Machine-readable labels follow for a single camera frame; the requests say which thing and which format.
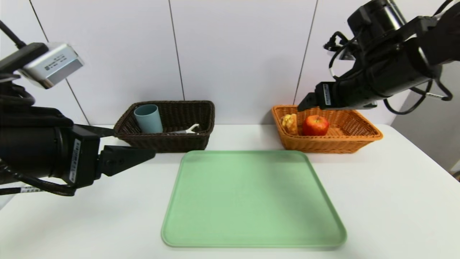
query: basket rim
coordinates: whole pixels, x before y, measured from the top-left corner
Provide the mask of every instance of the basket rim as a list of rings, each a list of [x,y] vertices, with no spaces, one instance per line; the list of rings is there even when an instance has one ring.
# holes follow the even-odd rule
[[[271,109],[271,113],[275,119],[276,127],[278,128],[278,131],[280,133],[283,133],[284,135],[290,137],[290,138],[297,138],[297,139],[311,139],[311,140],[346,140],[346,139],[353,139],[355,141],[376,141],[380,140],[383,138],[382,132],[375,127],[369,120],[367,120],[361,113],[359,113],[356,110],[350,110],[350,112],[356,114],[360,119],[365,121],[369,126],[371,126],[377,134],[375,135],[356,135],[356,136],[300,136],[300,135],[292,135],[289,134],[282,126],[280,123],[280,119],[278,115],[276,114],[276,110],[280,108],[297,108],[297,105],[276,105],[273,106]]]
[[[142,104],[158,104],[158,103],[206,103],[211,106],[211,116],[209,117],[209,126],[207,129],[198,131],[198,134],[183,134],[183,133],[168,133],[168,132],[161,132],[161,133],[119,133],[121,126],[126,122],[129,117],[129,114],[134,110],[134,108],[138,105]],[[181,137],[181,138],[190,138],[190,137],[201,137],[201,136],[209,136],[213,129],[214,129],[214,119],[215,119],[215,106],[212,101],[209,100],[178,100],[178,101],[142,101],[136,102],[131,104],[128,109],[123,113],[123,115],[118,119],[114,126],[114,136],[117,138],[121,138],[124,136],[128,137],[136,137],[136,138],[145,138],[145,137],[172,137],[174,138]]]

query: tray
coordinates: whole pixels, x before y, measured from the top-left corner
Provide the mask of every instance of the tray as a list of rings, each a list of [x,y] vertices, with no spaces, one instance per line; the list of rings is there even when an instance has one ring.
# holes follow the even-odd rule
[[[172,247],[336,247],[346,230],[303,153],[192,151],[161,236]]]

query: orange wicker basket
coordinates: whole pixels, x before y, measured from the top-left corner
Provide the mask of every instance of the orange wicker basket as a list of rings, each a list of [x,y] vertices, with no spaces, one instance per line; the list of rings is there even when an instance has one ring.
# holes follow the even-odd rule
[[[363,115],[354,110],[321,110],[312,108],[297,111],[296,105],[274,106],[271,110],[278,127],[281,143],[287,150],[306,153],[354,153],[363,146],[383,138],[382,133]],[[302,132],[302,123],[309,115],[320,115],[329,121],[325,136],[291,135],[281,126],[281,118],[286,114],[297,114],[297,127]]]

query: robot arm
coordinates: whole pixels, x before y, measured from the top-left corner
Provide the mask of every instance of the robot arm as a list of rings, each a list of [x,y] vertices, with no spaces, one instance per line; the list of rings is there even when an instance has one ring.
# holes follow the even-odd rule
[[[436,13],[440,13],[444,4]],[[443,101],[452,99],[451,92],[440,82],[442,64],[460,60],[460,3],[449,8],[441,17],[418,16],[408,23],[392,0],[372,0],[348,18],[354,34],[348,40],[336,32],[324,48],[335,54],[329,63],[335,82],[321,82],[299,104],[303,111],[315,106],[321,109],[370,109],[376,100],[384,100],[396,114],[413,111],[426,97]],[[342,46],[335,44],[341,38]],[[355,59],[351,70],[336,76],[334,60]],[[445,96],[429,93],[435,81]],[[416,86],[428,82],[426,91]],[[397,112],[387,98],[411,89],[422,95],[408,111]]]
[[[155,156],[153,150],[118,146],[105,146],[99,154],[99,139],[113,130],[76,125],[57,109],[32,106],[35,99],[12,83],[20,77],[13,72],[48,89],[83,62],[67,44],[26,45],[1,21],[0,29],[19,49],[0,60],[0,185],[21,181],[32,186],[3,188],[0,195],[47,191],[73,196],[101,174],[112,176]],[[66,184],[39,179],[45,176]]]

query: wicker basket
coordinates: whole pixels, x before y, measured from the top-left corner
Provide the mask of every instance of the wicker basket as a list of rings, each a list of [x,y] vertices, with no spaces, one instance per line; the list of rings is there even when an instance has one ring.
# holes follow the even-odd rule
[[[164,133],[142,133],[134,110],[144,104],[155,104],[160,111]],[[152,148],[158,153],[183,153],[204,150],[214,128],[214,104],[210,101],[147,101],[131,105],[115,125],[115,137],[132,147]],[[186,130],[193,124],[200,127],[197,134],[171,134]]]
[[[383,138],[382,133],[365,117],[354,110],[321,110],[312,108],[297,111],[295,105],[280,105],[272,108],[281,142],[287,150],[306,153],[354,153],[363,146]],[[320,115],[329,121],[325,136],[296,136],[286,132],[281,126],[281,118],[286,114],[297,114],[297,127],[302,132],[302,123],[309,115]]]

